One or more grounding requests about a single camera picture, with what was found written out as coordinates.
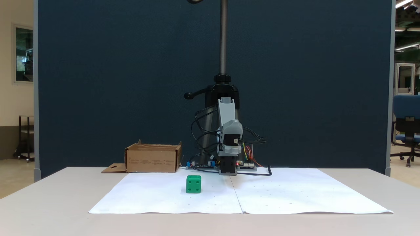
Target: open cardboard box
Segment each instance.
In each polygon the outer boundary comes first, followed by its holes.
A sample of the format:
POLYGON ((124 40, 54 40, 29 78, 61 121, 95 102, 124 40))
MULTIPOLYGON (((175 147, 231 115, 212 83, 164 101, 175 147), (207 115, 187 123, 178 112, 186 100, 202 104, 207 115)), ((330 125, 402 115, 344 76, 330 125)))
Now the open cardboard box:
POLYGON ((181 161, 182 142, 178 145, 142 144, 141 140, 124 151, 125 163, 114 163, 102 173, 175 173, 181 161))

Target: office chair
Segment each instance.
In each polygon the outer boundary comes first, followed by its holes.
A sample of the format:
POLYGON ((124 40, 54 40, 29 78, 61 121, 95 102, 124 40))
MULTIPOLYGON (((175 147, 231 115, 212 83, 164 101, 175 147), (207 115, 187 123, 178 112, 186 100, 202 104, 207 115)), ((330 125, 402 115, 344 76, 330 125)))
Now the office chair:
POLYGON ((414 157, 420 157, 420 153, 414 151, 414 148, 419 148, 420 135, 420 95, 396 95, 394 96, 394 114, 396 121, 392 122, 392 135, 394 136, 394 127, 399 132, 395 137, 396 140, 402 141, 404 144, 399 144, 391 139, 392 144, 396 146, 410 147, 410 152, 400 152, 391 154, 392 157, 398 157, 404 160, 404 156, 408 156, 407 167, 411 167, 410 161, 414 161, 414 157))

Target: window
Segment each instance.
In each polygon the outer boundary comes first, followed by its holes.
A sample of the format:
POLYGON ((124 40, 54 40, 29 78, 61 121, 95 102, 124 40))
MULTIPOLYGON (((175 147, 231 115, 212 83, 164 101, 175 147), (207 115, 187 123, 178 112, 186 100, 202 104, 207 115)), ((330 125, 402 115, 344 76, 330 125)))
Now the window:
POLYGON ((13 83, 34 82, 34 31, 31 27, 12 26, 13 83))

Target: white paper sheet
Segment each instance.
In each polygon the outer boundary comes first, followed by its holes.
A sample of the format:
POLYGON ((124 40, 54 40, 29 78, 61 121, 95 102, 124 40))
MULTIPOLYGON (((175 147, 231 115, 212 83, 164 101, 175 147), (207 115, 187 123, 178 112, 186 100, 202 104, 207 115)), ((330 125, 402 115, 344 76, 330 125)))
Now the white paper sheet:
POLYGON ((391 212, 318 169, 271 170, 272 176, 220 176, 185 169, 173 174, 130 173, 89 213, 391 212), (187 175, 201 175, 200 194, 186 193, 187 175))
MULTIPOLYGON (((318 169, 272 168, 272 176, 232 176, 244 213, 392 212, 318 169)), ((267 173, 266 168, 258 168, 267 173)))
POLYGON ((130 173, 89 213, 242 213, 229 176, 187 171, 130 173), (201 175, 201 193, 186 193, 187 175, 201 175))

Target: green block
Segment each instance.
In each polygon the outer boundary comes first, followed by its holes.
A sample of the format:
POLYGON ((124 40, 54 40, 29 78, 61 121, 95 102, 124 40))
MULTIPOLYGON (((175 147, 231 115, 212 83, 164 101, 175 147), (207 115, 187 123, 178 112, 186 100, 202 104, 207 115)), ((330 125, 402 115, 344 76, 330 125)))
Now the green block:
POLYGON ((187 176, 186 177, 186 193, 188 194, 201 193, 201 176, 187 176))

